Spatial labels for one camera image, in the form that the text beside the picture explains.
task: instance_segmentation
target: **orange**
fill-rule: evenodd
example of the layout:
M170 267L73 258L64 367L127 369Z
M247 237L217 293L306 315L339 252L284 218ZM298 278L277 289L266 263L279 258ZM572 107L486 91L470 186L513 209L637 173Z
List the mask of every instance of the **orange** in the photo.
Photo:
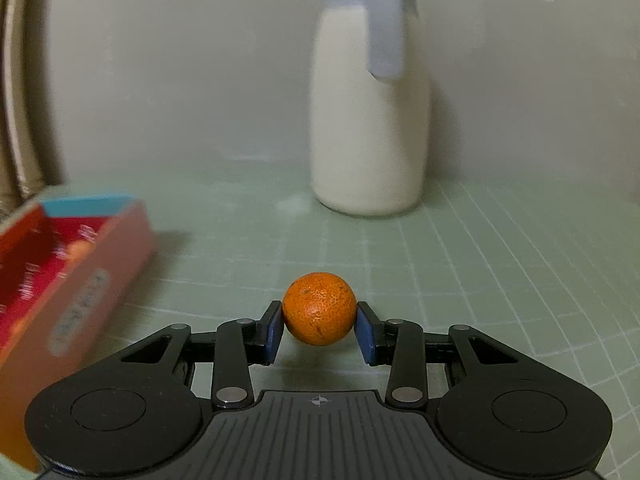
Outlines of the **orange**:
M309 345L331 345L351 330L356 297L340 276L312 272L291 283L282 300L282 314L296 339Z
M69 265L82 260L93 248L94 245L87 240L71 242L66 246L66 264Z

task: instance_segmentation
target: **table surface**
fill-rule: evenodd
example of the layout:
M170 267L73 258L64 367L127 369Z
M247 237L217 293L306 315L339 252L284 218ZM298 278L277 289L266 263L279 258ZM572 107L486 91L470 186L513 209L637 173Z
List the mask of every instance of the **table surface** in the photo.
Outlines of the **table surface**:
M202 332L257 318L297 277L325 270L381 319L429 332L471 324L588 385L614 417L598 470L640 478L640 208L558 182L430 180L412 211L363 219L320 205L307 181L285 164L212 162L50 190L131 192L157 234L158 254L88 361L174 322ZM285 333L276 364L251 372L256 392L384 390L388 377L364 364L353 333L325 348ZM208 397L209 381L199 365L195 393Z

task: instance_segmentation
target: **white pitcher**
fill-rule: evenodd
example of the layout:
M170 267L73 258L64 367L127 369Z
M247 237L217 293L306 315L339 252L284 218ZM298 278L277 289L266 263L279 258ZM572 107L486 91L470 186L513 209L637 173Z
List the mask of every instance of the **white pitcher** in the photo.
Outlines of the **white pitcher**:
M420 199L430 93L415 0L329 0L310 86L312 187L326 206L391 214Z

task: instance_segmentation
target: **open box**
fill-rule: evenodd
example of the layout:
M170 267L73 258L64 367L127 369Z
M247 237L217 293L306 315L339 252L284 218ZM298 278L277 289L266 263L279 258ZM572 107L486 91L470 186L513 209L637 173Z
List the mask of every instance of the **open box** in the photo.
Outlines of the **open box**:
M66 248L88 250L68 259ZM130 196L34 202L0 232L0 453L36 470L27 406L73 373L154 248Z

